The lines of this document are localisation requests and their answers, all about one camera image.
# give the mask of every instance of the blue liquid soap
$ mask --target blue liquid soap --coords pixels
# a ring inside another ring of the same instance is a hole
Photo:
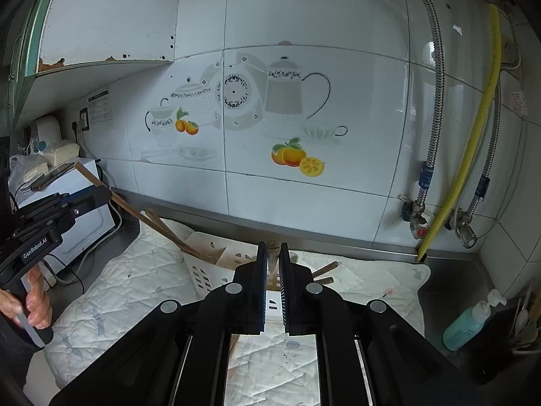
[[[450,351],[468,343],[485,326],[486,320],[490,317],[490,307],[499,303],[505,305],[507,300],[503,298],[496,289],[488,295],[488,301],[481,300],[473,307],[470,307],[458,317],[443,333],[443,343]]]

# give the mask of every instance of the white quilted cloth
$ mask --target white quilted cloth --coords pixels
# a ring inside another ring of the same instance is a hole
[[[338,261],[340,266],[328,273],[334,278],[328,287],[352,302],[384,298],[424,334],[417,291],[430,275],[427,265],[295,253],[298,263],[312,271]],[[266,322],[258,337],[241,336],[229,361],[226,386],[228,406],[319,405],[315,336],[290,337],[277,322]]]
[[[193,233],[166,224],[183,240]],[[53,325],[45,357],[63,388],[142,318],[167,299],[197,301],[181,252],[171,241],[140,224],[139,236],[110,260],[90,289],[73,301]]]
[[[165,222],[183,240],[193,232],[179,223]],[[295,253],[298,263],[312,270],[338,261],[340,266],[328,274],[334,278],[329,287],[359,303],[385,298],[424,332],[417,291],[429,277],[426,265]],[[53,326],[55,337],[45,354],[57,384],[68,384],[166,299],[184,304],[197,296],[178,248],[141,225],[139,237],[106,265],[88,292],[72,302]],[[261,335],[240,337],[227,379],[225,403],[229,406],[317,405],[314,337],[289,337],[281,323],[267,321]]]

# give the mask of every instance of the water valve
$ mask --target water valve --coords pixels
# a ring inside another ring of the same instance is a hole
[[[409,222],[409,230],[416,240],[424,238],[428,233],[428,223],[423,217],[424,206],[419,206],[416,201],[406,201],[402,206],[400,216]]]
[[[423,215],[413,214],[409,221],[409,230],[416,240],[424,238],[428,233],[428,223]]]
[[[462,209],[456,213],[456,228],[454,227],[454,210],[451,210],[448,220],[445,222],[447,230],[454,230],[461,244],[466,249],[471,249],[477,243],[477,236],[470,226],[472,218]]]

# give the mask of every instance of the plastic bag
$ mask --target plastic bag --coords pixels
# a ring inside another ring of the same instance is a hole
[[[9,169],[11,175],[9,176],[9,192],[15,195],[19,186],[32,180],[41,174],[47,174],[49,167],[47,166],[47,159],[38,154],[32,154],[30,156],[15,155],[9,158]]]

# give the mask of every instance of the human hand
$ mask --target human hand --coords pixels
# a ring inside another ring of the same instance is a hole
[[[40,267],[37,264],[32,267],[26,274],[26,278],[30,284],[30,291],[25,300],[26,308],[30,312],[28,323],[38,330],[42,330],[51,324],[52,307],[49,296],[43,291],[43,275]],[[0,290],[0,312],[11,319],[13,323],[21,326],[16,315],[23,313],[23,307],[21,302],[10,292]]]

